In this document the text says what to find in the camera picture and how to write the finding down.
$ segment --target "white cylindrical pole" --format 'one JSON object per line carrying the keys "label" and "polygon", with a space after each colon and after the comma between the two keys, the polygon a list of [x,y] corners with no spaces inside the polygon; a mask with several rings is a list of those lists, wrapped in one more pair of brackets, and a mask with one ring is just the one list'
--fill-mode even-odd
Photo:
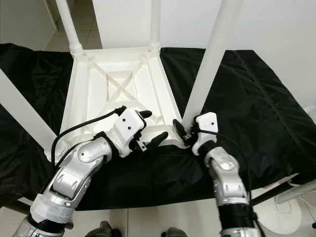
{"label": "white cylindrical pole", "polygon": [[152,24],[150,47],[160,48],[160,0],[152,0]]}
{"label": "white cylindrical pole", "polygon": [[79,42],[67,0],[56,0],[56,3],[68,38],[70,53],[72,55],[83,54],[82,45]]}
{"label": "white cylindrical pole", "polygon": [[[34,140],[49,154],[56,134],[38,115],[23,95],[12,84],[10,79],[0,69],[0,103],[15,120],[34,138]],[[67,150],[68,145],[58,142],[56,155],[59,157]]]}
{"label": "white cylindrical pole", "polygon": [[286,201],[290,201],[303,194],[313,192],[316,190],[316,179],[300,186],[294,187],[293,189],[287,190],[284,193],[279,194],[275,197],[277,204],[282,204]]}
{"label": "white cylindrical pole", "polygon": [[237,22],[243,0],[222,0],[196,81],[183,116],[182,124],[189,131],[193,118],[199,115],[224,56],[230,35]]}

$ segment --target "black fabric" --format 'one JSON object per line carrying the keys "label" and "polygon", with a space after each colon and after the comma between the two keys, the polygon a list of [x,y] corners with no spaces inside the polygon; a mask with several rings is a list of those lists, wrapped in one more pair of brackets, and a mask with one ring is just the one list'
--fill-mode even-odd
{"label": "black fabric", "polygon": [[[162,48],[161,61],[183,114],[203,49]],[[0,68],[40,116],[59,132],[72,69],[69,53],[0,45]],[[315,178],[316,126],[252,50],[226,51],[204,112],[217,113],[219,131],[240,144],[251,162],[253,188],[299,172]],[[218,141],[240,163],[231,144]],[[42,149],[0,108],[0,200],[34,198],[47,178]],[[174,146],[114,159],[92,178],[78,210],[151,206],[212,197],[201,158]]]}

